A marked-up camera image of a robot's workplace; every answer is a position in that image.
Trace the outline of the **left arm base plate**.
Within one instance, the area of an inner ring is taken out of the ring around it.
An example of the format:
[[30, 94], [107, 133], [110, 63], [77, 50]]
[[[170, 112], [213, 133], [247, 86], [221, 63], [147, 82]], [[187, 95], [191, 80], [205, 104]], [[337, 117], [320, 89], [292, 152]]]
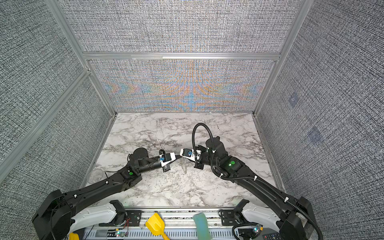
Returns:
[[109, 223], [99, 224], [99, 227], [124, 227], [126, 225], [138, 227], [140, 225], [142, 211], [128, 210], [117, 213], [117, 215]]

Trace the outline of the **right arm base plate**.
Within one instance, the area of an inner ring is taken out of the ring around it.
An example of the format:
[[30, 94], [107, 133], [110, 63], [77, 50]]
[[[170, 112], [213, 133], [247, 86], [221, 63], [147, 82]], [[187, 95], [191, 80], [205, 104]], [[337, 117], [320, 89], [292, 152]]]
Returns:
[[244, 222], [241, 212], [234, 209], [220, 209], [218, 213], [223, 226], [236, 226]]

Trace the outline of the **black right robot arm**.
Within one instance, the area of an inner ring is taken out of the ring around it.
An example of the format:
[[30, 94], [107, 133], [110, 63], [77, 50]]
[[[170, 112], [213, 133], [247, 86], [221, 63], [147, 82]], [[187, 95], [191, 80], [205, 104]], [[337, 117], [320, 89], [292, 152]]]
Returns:
[[266, 204], [277, 216], [271, 228], [282, 239], [307, 240], [312, 232], [317, 233], [318, 239], [324, 238], [309, 200], [297, 199], [259, 177], [243, 161], [228, 154], [220, 137], [208, 139], [205, 147], [182, 149], [180, 154], [196, 163], [198, 168], [210, 166], [218, 178], [245, 188]]

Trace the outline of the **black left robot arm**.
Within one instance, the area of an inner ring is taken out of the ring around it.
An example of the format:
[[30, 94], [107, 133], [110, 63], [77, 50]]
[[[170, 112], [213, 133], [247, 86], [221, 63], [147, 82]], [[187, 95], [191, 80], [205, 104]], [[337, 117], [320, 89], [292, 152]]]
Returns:
[[163, 169], [182, 156], [175, 153], [160, 154], [150, 158], [145, 148], [138, 148], [127, 157], [127, 164], [113, 175], [87, 187], [62, 193], [55, 190], [48, 194], [32, 218], [40, 240], [61, 240], [75, 225], [74, 217], [92, 204], [111, 195], [124, 192], [142, 180], [142, 173]]

